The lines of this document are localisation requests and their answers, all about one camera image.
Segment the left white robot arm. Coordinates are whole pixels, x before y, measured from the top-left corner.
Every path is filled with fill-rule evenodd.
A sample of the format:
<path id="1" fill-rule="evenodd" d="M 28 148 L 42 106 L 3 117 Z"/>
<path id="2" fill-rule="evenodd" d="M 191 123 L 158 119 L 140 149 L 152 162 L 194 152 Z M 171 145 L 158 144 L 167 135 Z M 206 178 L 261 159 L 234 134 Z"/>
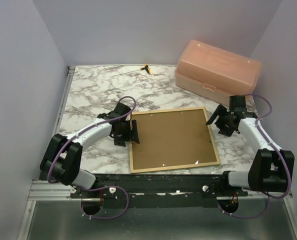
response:
<path id="1" fill-rule="evenodd" d="M 55 134 L 40 164 L 48 183 L 78 186 L 87 197 L 95 197 L 100 186 L 94 174 L 81 168 L 82 154 L 106 137 L 112 138 L 115 146 L 125 147 L 128 142 L 139 144 L 137 121 L 132 120 L 134 109 L 118 102 L 114 110 L 99 114 L 83 129 L 67 136 Z"/>

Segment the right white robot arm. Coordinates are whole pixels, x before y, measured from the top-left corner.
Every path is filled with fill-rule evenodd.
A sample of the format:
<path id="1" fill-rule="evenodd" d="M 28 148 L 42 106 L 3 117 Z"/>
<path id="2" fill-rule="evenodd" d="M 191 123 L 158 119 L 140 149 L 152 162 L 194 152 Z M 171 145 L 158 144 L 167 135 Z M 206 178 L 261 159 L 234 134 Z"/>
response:
<path id="1" fill-rule="evenodd" d="M 225 171 L 219 192 L 230 196 L 237 188 L 261 192 L 274 199 L 284 198 L 292 185 L 295 156 L 276 144 L 261 125 L 261 117 L 249 112 L 246 96 L 232 95 L 229 107 L 218 105 L 206 122 L 215 124 L 219 134 L 230 137 L 242 134 L 255 153 L 248 171 Z"/>

